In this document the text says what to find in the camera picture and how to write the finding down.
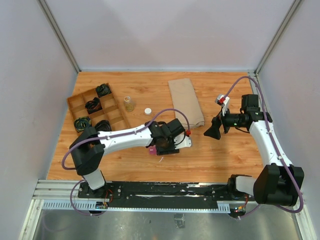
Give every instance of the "metal floor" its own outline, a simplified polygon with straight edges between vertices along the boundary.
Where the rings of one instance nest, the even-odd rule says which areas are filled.
[[[110,211],[89,217],[73,210],[42,210],[33,240],[302,239],[295,216],[274,206],[262,205],[242,220],[224,213],[186,213],[184,219],[184,228],[178,228],[171,212]]]

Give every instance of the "white wall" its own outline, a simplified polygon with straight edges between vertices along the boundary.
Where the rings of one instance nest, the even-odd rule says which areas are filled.
[[[1,2],[0,43],[0,239],[17,240],[76,73],[35,0]]]
[[[320,1],[305,0],[260,73],[279,141],[304,170],[303,196],[320,238]]]
[[[293,0],[47,0],[82,70],[252,70]]]

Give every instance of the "black coiled cable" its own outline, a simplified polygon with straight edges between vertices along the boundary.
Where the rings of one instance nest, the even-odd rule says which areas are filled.
[[[95,97],[93,100],[88,101],[85,104],[85,108],[86,108],[88,114],[93,114],[97,111],[100,111],[102,109],[102,106],[101,106],[99,98]]]
[[[73,123],[76,131],[78,133],[82,132],[83,130],[85,130],[85,128],[91,127],[91,119],[88,116],[84,116],[84,117],[79,117],[77,118],[74,123]]]
[[[96,91],[96,94],[98,94],[99,98],[111,93],[110,87],[105,83],[101,84],[100,86],[97,86],[95,88],[95,91]]]
[[[98,122],[94,126],[94,128],[97,132],[99,132],[99,131],[111,132],[112,131],[110,122],[108,120],[101,120],[100,122]]]

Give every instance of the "white bottle cap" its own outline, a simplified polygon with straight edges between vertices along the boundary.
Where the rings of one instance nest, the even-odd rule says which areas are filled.
[[[151,108],[146,108],[146,109],[144,110],[144,113],[145,113],[146,115],[150,115],[150,114],[152,113]]]

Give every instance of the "small jar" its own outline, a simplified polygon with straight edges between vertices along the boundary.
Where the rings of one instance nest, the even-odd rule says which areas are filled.
[[[132,112],[135,109],[134,101],[129,96],[124,97],[123,104],[127,112]]]

